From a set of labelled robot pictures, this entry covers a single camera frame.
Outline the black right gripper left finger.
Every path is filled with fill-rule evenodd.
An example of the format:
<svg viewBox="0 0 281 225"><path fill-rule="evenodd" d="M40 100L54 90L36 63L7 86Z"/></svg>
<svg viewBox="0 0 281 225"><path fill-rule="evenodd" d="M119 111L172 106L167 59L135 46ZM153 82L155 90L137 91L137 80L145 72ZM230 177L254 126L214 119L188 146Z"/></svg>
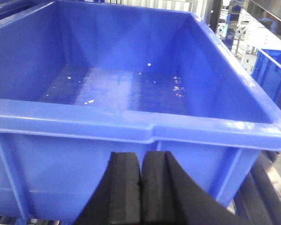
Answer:
<svg viewBox="0 0 281 225"><path fill-rule="evenodd" d="M139 225L140 166L135 153L112 152L105 173L76 225Z"/></svg>

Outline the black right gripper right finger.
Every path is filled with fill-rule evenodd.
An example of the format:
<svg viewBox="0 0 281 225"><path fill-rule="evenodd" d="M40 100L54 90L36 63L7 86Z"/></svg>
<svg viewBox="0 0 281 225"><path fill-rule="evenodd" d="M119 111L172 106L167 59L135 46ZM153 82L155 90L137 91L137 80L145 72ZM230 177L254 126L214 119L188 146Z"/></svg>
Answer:
<svg viewBox="0 0 281 225"><path fill-rule="evenodd" d="M206 193L170 151L149 151L142 164L145 225L246 225Z"/></svg>

